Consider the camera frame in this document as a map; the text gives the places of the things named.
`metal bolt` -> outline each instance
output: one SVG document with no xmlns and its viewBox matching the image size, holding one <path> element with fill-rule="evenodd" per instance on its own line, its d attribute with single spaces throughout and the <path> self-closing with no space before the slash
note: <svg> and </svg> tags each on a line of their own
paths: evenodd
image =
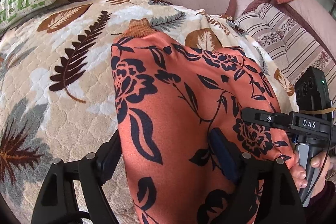
<svg viewBox="0 0 336 224">
<path fill-rule="evenodd" d="M 52 162 L 53 162 L 53 164 L 57 165 L 57 164 L 59 164 L 61 162 L 61 159 L 60 158 L 54 158 L 52 160 Z"/>
<path fill-rule="evenodd" d="M 250 159 L 252 156 L 251 156 L 251 154 L 249 153 L 249 152 L 244 152 L 243 153 L 243 158 L 245 158 L 245 159 Z"/>
<path fill-rule="evenodd" d="M 92 160 L 95 156 L 96 156 L 95 153 L 90 152 L 90 153 L 88 153 L 88 154 L 86 155 L 86 158 L 87 158 L 88 160 Z"/>
<path fill-rule="evenodd" d="M 284 160 L 282 158 L 277 158 L 276 161 L 278 164 L 284 164 Z"/>
</svg>

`beige blanket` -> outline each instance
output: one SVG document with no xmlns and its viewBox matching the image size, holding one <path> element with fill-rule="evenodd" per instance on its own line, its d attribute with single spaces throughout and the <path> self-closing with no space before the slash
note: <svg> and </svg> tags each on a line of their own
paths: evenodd
<svg viewBox="0 0 336 224">
<path fill-rule="evenodd" d="M 110 47 L 130 20 L 142 18 L 183 45 L 241 46 L 263 69 L 281 110 L 296 108 L 293 87 L 229 17 L 160 0 L 90 0 L 36 16 L 0 42 L 0 192 L 22 224 L 30 223 L 52 158 L 79 160 L 117 129 Z M 75 188 L 86 210 L 80 184 Z M 136 223 L 122 160 L 103 188 L 119 222 Z"/>
</svg>

